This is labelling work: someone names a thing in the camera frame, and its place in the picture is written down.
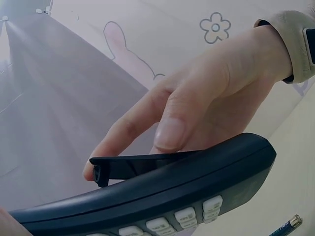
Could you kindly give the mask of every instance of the sleeve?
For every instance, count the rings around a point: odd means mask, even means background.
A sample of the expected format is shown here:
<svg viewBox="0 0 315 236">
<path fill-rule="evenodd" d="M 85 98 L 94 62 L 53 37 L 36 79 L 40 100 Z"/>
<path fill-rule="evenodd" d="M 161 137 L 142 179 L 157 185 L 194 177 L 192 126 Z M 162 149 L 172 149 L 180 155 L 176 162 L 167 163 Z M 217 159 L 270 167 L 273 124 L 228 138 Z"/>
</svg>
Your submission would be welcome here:
<svg viewBox="0 0 315 236">
<path fill-rule="evenodd" d="M 315 0 L 310 1 L 305 12 L 282 11 L 254 25 L 271 25 L 282 38 L 293 69 L 293 74 L 283 80 L 287 84 L 301 83 L 315 75 Z"/>
</svg>

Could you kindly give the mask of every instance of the hand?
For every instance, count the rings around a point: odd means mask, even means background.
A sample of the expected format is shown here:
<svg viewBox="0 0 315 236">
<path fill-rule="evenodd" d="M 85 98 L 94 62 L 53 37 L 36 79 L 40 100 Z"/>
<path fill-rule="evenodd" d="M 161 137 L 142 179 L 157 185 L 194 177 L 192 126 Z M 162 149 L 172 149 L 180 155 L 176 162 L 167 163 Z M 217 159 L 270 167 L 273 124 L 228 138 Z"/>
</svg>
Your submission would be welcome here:
<svg viewBox="0 0 315 236">
<path fill-rule="evenodd" d="M 9 213 L 0 208 L 0 236 L 32 236 Z"/>
<path fill-rule="evenodd" d="M 217 43 L 150 90 L 92 156 L 119 155 L 157 122 L 152 153 L 213 146 L 242 133 L 274 83 L 291 74 L 286 47 L 271 26 Z M 92 169 L 87 162 L 87 180 Z"/>
</svg>

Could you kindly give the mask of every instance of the fingernail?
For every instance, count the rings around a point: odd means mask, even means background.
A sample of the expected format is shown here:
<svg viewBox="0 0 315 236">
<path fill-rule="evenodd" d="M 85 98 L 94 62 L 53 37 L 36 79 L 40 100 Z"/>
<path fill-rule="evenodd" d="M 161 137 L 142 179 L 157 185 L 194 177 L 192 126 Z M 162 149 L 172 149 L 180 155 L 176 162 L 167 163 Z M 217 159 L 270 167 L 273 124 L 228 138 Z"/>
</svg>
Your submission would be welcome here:
<svg viewBox="0 0 315 236">
<path fill-rule="evenodd" d="M 157 148 L 171 150 L 181 146 L 185 124 L 176 118 L 162 119 L 157 127 L 154 145 Z"/>
</svg>

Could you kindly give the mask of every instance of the black phone handset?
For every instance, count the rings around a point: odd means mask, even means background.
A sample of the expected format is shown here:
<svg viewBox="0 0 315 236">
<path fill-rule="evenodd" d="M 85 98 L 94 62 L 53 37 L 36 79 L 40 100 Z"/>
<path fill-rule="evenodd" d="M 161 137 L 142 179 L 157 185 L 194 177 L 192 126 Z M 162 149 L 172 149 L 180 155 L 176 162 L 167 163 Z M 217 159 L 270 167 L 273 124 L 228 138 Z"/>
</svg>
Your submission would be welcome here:
<svg viewBox="0 0 315 236">
<path fill-rule="evenodd" d="M 92 158 L 101 189 L 10 214 L 34 236 L 174 236 L 248 202 L 275 158 L 251 133 L 200 151 Z"/>
</svg>

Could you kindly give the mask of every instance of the finger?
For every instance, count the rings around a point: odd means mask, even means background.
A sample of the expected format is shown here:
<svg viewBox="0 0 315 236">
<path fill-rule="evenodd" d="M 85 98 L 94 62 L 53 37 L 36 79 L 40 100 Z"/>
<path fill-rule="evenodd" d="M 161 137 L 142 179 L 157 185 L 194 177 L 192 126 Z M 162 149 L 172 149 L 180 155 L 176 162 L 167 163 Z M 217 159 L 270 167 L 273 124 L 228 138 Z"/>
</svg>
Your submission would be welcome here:
<svg viewBox="0 0 315 236">
<path fill-rule="evenodd" d="M 170 93 L 164 84 L 148 92 L 114 123 L 91 157 L 118 156 L 123 152 L 139 135 L 161 119 Z M 86 180 L 93 180 L 93 166 L 89 161 L 83 175 Z"/>
<path fill-rule="evenodd" d="M 209 67 L 199 58 L 184 82 L 169 96 L 157 128 L 154 146 L 161 152 L 181 150 L 198 123 L 204 118 L 211 102 L 227 87 L 222 63 Z"/>
</svg>

